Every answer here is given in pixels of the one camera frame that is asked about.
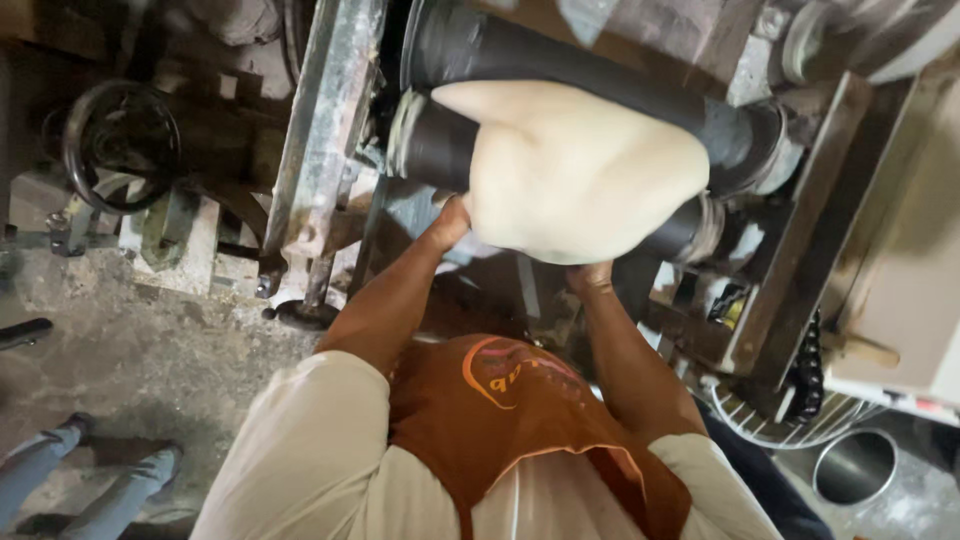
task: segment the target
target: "stainless steel container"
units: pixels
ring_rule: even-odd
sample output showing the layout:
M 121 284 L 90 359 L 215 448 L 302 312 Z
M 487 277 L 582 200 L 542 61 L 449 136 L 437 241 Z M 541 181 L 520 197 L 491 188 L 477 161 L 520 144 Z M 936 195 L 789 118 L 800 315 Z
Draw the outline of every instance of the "stainless steel container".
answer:
M 865 503 L 883 493 L 897 469 L 897 443 L 885 431 L 850 430 L 826 446 L 777 453 L 777 462 L 828 503 Z

